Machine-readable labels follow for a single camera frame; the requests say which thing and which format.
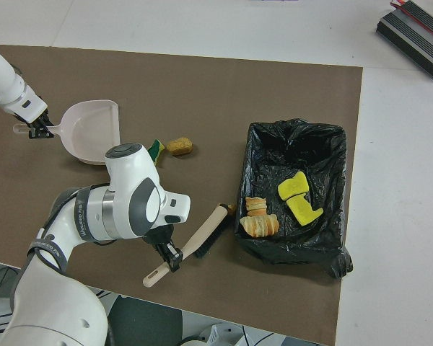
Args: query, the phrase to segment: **brown mat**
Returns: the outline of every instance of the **brown mat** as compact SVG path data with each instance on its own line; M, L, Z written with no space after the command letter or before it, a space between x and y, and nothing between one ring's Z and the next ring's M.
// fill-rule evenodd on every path
M66 48L0 52L49 104L53 123L77 102L111 99L119 104L123 143L191 138L191 155L166 154L158 169L166 190L191 197L188 222L175 228L179 247L217 203L235 201L252 122L302 117L343 126L351 181L361 68ZM21 266L54 198L67 187L106 182L108 174L78 162L58 138L16 136L16 122L0 110L0 262ZM153 288L143 287L160 262L141 239L85 244L74 250L69 274L98 288L334 344L340 281L314 265L264 265L238 247L231 231L204 259L190 258Z

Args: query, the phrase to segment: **white dustpan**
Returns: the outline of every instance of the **white dustpan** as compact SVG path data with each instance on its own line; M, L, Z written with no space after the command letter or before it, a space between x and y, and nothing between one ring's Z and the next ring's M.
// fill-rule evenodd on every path
M118 128L118 106L108 99L80 102L70 107L61 124L48 126L61 137L64 148L87 164L105 164L104 155L121 142ZM15 133L28 133L24 124L13 127Z

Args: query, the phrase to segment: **black plastic bag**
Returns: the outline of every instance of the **black plastic bag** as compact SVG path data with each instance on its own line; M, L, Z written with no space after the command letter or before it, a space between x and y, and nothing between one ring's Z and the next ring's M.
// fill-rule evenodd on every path
M318 263L333 278L353 270L343 245L346 134L336 125L300 119L253 123L248 131L242 169L235 236L243 249L271 264ZM310 191L306 198L323 214L300 226L277 187L303 171ZM247 215L245 197L266 198L268 214L276 214L279 232L252 238L239 220Z

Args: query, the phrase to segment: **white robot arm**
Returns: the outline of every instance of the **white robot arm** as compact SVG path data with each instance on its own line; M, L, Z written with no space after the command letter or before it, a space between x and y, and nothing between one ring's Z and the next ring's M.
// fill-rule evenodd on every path
M175 271L181 251L172 225L185 222L191 201L165 191L141 144L106 153L109 186L61 195L30 246L14 290L14 312L0 346L104 345L108 323L102 304L87 287L64 275L72 249L90 241L143 237Z
M0 107L29 126L30 138L51 138L47 104L0 55Z

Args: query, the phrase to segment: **wooden brush handle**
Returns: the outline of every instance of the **wooden brush handle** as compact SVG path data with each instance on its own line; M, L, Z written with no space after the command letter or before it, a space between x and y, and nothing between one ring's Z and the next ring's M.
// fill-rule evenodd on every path
M181 249L183 253L183 261L195 252L206 240L210 237L213 231L223 221L228 214L225 207L218 206L213 213L205 220L201 227L193 234L185 246ZM152 287L160 279L162 279L170 271L168 264L163 262L159 267L153 270L149 275L143 279L145 287Z

